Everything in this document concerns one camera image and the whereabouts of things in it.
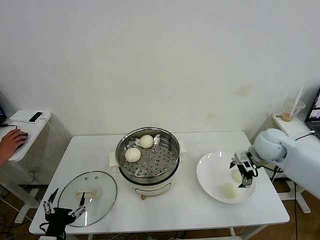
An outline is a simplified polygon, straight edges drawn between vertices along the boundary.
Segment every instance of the human hand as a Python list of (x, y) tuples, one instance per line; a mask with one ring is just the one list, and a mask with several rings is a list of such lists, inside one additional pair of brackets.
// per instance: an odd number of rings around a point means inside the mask
[(26, 142), (26, 133), (20, 129), (11, 130), (0, 142), (0, 167), (15, 153), (20, 144)]

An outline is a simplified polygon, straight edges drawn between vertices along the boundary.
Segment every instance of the white table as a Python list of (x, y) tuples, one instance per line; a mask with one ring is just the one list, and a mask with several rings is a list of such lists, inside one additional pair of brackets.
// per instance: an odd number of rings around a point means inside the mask
[[(197, 163), (211, 151), (235, 152), (246, 150), (250, 143), (242, 131), (176, 133), (187, 153), (181, 155), (176, 172), (176, 184), (169, 191), (141, 200), (126, 184), (119, 172), (109, 167), (109, 152), (114, 152), (121, 135), (75, 136), (72, 138), (44, 195), (47, 200), (56, 188), (58, 195), (76, 176), (88, 171), (110, 174), (118, 189), (111, 211), (102, 220), (87, 227), (66, 227), (66, 233), (102, 234), (219, 229), (248, 227), (242, 232), (249, 239), (267, 225), (286, 223), (289, 215), (264, 169), (259, 170), (254, 196), (245, 203), (227, 204), (210, 197), (201, 188)], [(45, 213), (39, 207), (29, 231), (43, 234), (39, 225), (45, 222)]]
[[(279, 128), (288, 135), (288, 137), (296, 139), (300, 135), (309, 132), (310, 128), (305, 125), (305, 123), (300, 120), (298, 117), (294, 117), (291, 122), (286, 122), (281, 119), (281, 113), (274, 113), (272, 115), (272, 119), (275, 121), (275, 123), (279, 126)], [(316, 148), (320, 148), (320, 140), (314, 135), (310, 135), (304, 138), (301, 138), (298, 140), (299, 143), (309, 144), (313, 145)], [(295, 186), (292, 181), (286, 182), (290, 188), (289, 192), (281, 192), (279, 193), (279, 197), (282, 201), (287, 200), (294, 200), (295, 199)], [(296, 202), (298, 203), (299, 207), (301, 208), (302, 212), (304, 214), (311, 213), (311, 210), (306, 203), (305, 199), (301, 195), (301, 193), (304, 191), (300, 186), (296, 186)]]
[[(45, 117), (47, 120), (49, 120), (51, 114), (47, 112)], [(31, 145), (34, 143), (42, 129), (47, 124), (45, 119), (42, 119), (37, 123), (17, 122), (10, 120), (6, 121), (6, 123), (9, 125), (16, 125), (18, 129), (28, 133), (28, 139), (26, 143), (16, 150), (16, 152), (7, 160), (8, 162), (18, 162), (23, 159)], [(9, 131), (14, 129), (14, 126), (0, 127), (0, 139), (2, 139)], [(39, 192), (39, 188), (33, 188), (30, 193), (27, 193), (16, 183), (13, 176), (8, 175), (2, 168), (0, 168), (0, 184), (25, 203), (14, 221), (16, 224), (23, 223), (25, 215), (28, 213), (28, 211), (30, 209), (37, 209), (39, 206), (38, 201), (35, 199)]]

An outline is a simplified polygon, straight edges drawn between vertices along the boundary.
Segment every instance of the white wall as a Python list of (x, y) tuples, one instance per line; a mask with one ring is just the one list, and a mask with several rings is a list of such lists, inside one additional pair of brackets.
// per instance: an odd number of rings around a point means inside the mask
[(318, 0), (3, 0), (7, 111), (68, 134), (244, 130), (319, 87)]

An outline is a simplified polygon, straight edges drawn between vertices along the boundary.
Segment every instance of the plastic cup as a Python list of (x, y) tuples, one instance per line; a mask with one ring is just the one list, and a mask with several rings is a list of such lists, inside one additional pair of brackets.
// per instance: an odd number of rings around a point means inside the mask
[(297, 105), (295, 106), (294, 112), (292, 117), (290, 117), (292, 108), (295, 105), (295, 99), (294, 98), (288, 98), (283, 105), (283, 112), (281, 115), (281, 119), (285, 122), (291, 122), (293, 117), (296, 116), (298, 113), (300, 113), (301, 109), (304, 109), (306, 107), (306, 104), (299, 100)]

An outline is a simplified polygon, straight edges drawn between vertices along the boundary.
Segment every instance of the computer mouse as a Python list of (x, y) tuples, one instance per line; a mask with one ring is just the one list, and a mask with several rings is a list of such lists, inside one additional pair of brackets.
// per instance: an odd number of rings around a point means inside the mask
[[(28, 137), (28, 133), (22, 134), (21, 136), (26, 136), (26, 137)], [(16, 149), (21, 148), (23, 145), (24, 145), (24, 143), (20, 144)]]

